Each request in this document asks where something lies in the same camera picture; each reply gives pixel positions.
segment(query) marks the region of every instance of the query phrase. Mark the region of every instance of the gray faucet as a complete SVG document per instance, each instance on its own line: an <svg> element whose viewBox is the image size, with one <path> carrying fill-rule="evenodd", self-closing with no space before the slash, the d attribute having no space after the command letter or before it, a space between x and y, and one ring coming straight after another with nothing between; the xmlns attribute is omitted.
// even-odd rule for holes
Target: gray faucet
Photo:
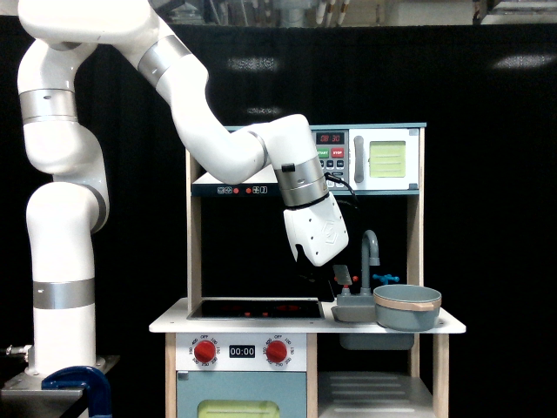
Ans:
<svg viewBox="0 0 557 418"><path fill-rule="evenodd" d="M375 232L368 229L362 237L362 287L359 291L362 296L372 294L369 275L370 266L379 266L379 242Z"/></svg>

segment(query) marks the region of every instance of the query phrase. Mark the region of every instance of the black cooktop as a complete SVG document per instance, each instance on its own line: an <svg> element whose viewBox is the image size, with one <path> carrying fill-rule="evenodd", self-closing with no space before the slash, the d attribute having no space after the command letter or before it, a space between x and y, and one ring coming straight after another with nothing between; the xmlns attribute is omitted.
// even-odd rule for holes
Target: black cooktop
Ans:
<svg viewBox="0 0 557 418"><path fill-rule="evenodd" d="M191 320L320 319L317 300L204 300Z"/></svg>

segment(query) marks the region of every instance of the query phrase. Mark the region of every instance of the white countertop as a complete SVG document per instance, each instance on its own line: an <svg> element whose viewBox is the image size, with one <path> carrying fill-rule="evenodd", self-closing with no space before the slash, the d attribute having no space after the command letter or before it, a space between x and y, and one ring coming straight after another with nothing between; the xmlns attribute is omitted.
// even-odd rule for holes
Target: white countertop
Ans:
<svg viewBox="0 0 557 418"><path fill-rule="evenodd" d="M336 302L321 302L324 319L195 319L188 320L188 300L182 298L152 324L152 333L304 333L304 334L403 334L384 328L377 322L340 322L332 316L331 308ZM445 309L440 309L437 327L421 334L463 334L466 326Z"/></svg>

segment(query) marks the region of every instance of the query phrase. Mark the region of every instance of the timer display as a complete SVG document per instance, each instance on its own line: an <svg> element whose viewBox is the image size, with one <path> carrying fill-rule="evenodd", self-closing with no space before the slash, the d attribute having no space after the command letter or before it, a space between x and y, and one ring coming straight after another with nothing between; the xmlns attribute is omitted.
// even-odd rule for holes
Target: timer display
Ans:
<svg viewBox="0 0 557 418"><path fill-rule="evenodd" d="M343 145L345 134L343 132L321 132L316 135L317 145Z"/></svg>
<svg viewBox="0 0 557 418"><path fill-rule="evenodd" d="M231 359L254 359L255 346L230 346Z"/></svg>

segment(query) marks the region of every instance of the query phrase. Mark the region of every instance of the blue clamp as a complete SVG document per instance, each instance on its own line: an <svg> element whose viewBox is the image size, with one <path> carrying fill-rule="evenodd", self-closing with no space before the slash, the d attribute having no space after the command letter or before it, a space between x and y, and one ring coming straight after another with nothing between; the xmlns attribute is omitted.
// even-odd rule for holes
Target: blue clamp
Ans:
<svg viewBox="0 0 557 418"><path fill-rule="evenodd" d="M94 367L63 368L46 377L43 390L83 388L87 392L89 417L112 418L111 385L103 372Z"/></svg>
<svg viewBox="0 0 557 418"><path fill-rule="evenodd" d="M379 276L378 274L374 274L373 278L376 279L376 280L379 280L384 285L388 285L389 280L392 280L395 283L398 283L399 280L400 280L399 276L392 276L391 274L386 274L385 276Z"/></svg>

